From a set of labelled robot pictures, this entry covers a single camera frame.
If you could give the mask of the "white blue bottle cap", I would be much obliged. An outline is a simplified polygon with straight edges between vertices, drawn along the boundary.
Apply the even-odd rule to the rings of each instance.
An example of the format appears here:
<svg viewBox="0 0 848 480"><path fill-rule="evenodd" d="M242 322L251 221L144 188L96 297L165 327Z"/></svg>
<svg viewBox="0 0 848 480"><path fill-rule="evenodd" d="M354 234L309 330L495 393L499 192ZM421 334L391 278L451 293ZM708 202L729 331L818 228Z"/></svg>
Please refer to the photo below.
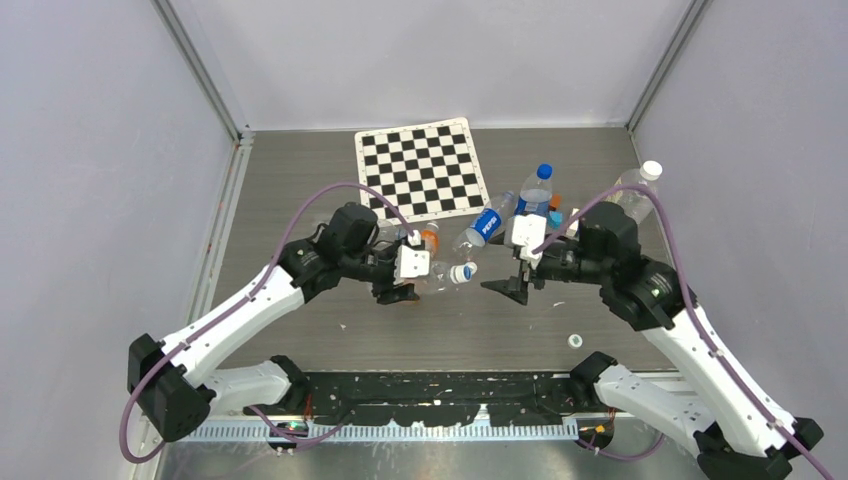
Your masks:
<svg viewBox="0 0 848 480"><path fill-rule="evenodd" d="M477 272L478 266L475 262L469 261L461 266L460 279L462 283L469 282Z"/></svg>

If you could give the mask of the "clear plastic bottle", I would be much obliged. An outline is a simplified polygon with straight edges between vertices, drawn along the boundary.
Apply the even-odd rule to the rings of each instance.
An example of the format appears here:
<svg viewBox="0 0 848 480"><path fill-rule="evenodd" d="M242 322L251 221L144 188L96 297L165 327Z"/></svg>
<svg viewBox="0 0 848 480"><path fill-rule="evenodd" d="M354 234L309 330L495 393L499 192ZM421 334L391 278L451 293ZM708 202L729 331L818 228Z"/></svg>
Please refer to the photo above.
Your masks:
<svg viewBox="0 0 848 480"><path fill-rule="evenodd" d="M416 281L415 291L419 295L433 295L456 289L461 282L460 264L450 264L443 261L433 261L426 276Z"/></svg>

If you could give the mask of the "clear Pepsi bottle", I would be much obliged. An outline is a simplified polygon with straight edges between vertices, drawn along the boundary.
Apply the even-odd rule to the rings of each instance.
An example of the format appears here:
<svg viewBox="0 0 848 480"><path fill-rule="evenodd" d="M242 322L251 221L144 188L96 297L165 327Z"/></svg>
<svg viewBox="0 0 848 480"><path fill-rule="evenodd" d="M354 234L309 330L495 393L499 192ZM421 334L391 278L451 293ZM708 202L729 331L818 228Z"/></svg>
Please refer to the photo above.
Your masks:
<svg viewBox="0 0 848 480"><path fill-rule="evenodd" d="M552 196L551 178L548 180L539 179L535 171L522 184L514 214L546 217Z"/></svg>

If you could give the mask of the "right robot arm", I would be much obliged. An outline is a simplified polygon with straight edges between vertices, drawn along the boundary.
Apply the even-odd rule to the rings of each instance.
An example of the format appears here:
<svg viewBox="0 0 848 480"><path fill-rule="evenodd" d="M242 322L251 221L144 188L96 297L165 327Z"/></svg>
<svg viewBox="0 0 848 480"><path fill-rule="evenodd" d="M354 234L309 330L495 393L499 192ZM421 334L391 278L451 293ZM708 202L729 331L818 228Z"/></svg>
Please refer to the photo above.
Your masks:
<svg viewBox="0 0 848 480"><path fill-rule="evenodd" d="M575 366L571 397L584 410L624 411L684 447L711 479L784 479L794 458L822 439L812 419L772 400L727 349L695 294L672 266L641 252L638 227L602 201L583 213L576 239L547 243L546 220L518 215L504 244L520 263L516 276L486 288L526 303L549 281L595 285L602 302L652 343L693 391L686 399L594 352Z"/></svg>

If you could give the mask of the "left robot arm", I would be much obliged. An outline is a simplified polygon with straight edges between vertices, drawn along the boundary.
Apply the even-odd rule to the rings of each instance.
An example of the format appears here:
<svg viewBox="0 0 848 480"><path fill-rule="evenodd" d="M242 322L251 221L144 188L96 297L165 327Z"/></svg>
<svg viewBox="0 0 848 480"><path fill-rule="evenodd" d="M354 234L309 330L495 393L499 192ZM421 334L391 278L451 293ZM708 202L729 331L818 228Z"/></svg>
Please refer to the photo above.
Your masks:
<svg viewBox="0 0 848 480"><path fill-rule="evenodd" d="M370 284L381 305L417 299L413 279L429 272L430 253L419 232L384 247L373 239L376 215L349 203L308 238L289 241L279 257L245 287L183 329L155 340L144 334L128 355L132 401L166 442L195 431L211 414L273 405L298 412L306 380L285 356L253 367L221 363L275 320L350 279Z"/></svg>

